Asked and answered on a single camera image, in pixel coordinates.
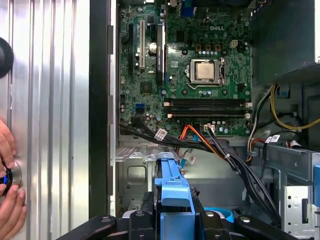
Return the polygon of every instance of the black ram slot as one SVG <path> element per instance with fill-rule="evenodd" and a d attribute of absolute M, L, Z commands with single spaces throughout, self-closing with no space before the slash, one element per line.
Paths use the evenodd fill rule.
<path fill-rule="evenodd" d="M 132 76 L 134 74 L 134 25 L 129 24 L 129 38 L 128 38 L 128 71 Z"/>
<path fill-rule="evenodd" d="M 245 110 L 183 110 L 174 109 L 171 110 L 167 117 L 168 118 L 205 118 L 205 117 L 219 117 L 219 118 L 244 118 Z"/>
<path fill-rule="evenodd" d="M 241 99 L 168 99 L 171 108 L 237 108 L 243 107 L 246 100 Z"/>

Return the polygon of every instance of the expansion slot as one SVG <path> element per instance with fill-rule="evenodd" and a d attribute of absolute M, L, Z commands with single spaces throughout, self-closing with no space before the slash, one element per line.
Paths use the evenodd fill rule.
<path fill-rule="evenodd" d="M 132 76 L 134 74 L 134 25 L 132 23 L 128 26 L 128 71 Z"/>
<path fill-rule="evenodd" d="M 140 20 L 140 58 L 139 58 L 140 69 L 146 67 L 146 21 Z"/>
<path fill-rule="evenodd" d="M 157 26 L 156 50 L 156 85 L 162 86 L 165 80 L 165 44 L 166 32 L 164 23 Z"/>

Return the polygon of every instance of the blue sata port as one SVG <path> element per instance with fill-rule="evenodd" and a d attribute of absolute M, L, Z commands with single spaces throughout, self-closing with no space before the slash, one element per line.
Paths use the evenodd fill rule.
<path fill-rule="evenodd" d="M 146 110 L 146 104 L 145 103 L 136 103 L 135 104 L 135 112 L 136 113 L 144 113 Z"/>

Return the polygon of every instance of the finger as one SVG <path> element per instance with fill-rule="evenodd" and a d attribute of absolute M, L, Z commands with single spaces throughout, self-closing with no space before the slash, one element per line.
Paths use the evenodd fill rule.
<path fill-rule="evenodd" d="M 1 156 L 0 156 L 0 178 L 3 178 L 6 175 L 6 169 L 2 163 Z"/>
<path fill-rule="evenodd" d="M 3 136 L 6 138 L 7 142 L 9 143 L 12 154 L 16 155 L 17 149 L 16 149 L 14 136 L 12 135 L 7 125 L 5 125 L 5 123 L 1 120 L 0 120 L 0 133 L 3 134 Z"/>
<path fill-rule="evenodd" d="M 5 138 L 5 136 L 0 132 L 0 156 L 5 164 L 5 166 L 9 169 L 12 169 L 15 166 L 14 156 L 12 154 L 10 145 Z"/>
<path fill-rule="evenodd" d="M 18 219 L 18 222 L 12 228 L 12 230 L 3 238 L 3 240 L 10 240 L 15 235 L 17 235 L 17 233 L 19 233 L 19 231 L 22 229 L 22 227 L 25 224 L 26 216 L 27 216 L 27 207 L 23 206 L 22 210 L 21 210 L 21 213 L 20 213 L 20 217 Z"/>
<path fill-rule="evenodd" d="M 10 187 L 3 203 L 0 205 L 0 226 L 5 225 L 6 221 L 9 219 L 16 203 L 17 194 L 18 186 L 13 185 Z"/>
<path fill-rule="evenodd" d="M 17 224 L 21 215 L 22 207 L 24 206 L 25 198 L 26 192 L 21 190 L 16 197 L 15 205 L 8 221 L 6 221 L 5 225 L 0 229 L 0 239 L 3 239 L 4 236 L 6 236 Z"/>

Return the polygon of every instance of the green motherboard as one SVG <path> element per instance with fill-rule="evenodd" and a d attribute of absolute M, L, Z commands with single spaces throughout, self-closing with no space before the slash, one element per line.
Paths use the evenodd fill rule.
<path fill-rule="evenodd" d="M 121 123 L 131 125 L 139 116 L 154 131 L 172 135 L 184 124 L 214 124 L 218 136 L 248 135 L 250 18 L 242 9 L 198 7 L 182 17 L 179 5 L 128 5 L 120 27 Z M 182 109 L 170 112 L 169 105 Z M 202 108 L 208 106 L 216 106 L 214 114 Z"/>

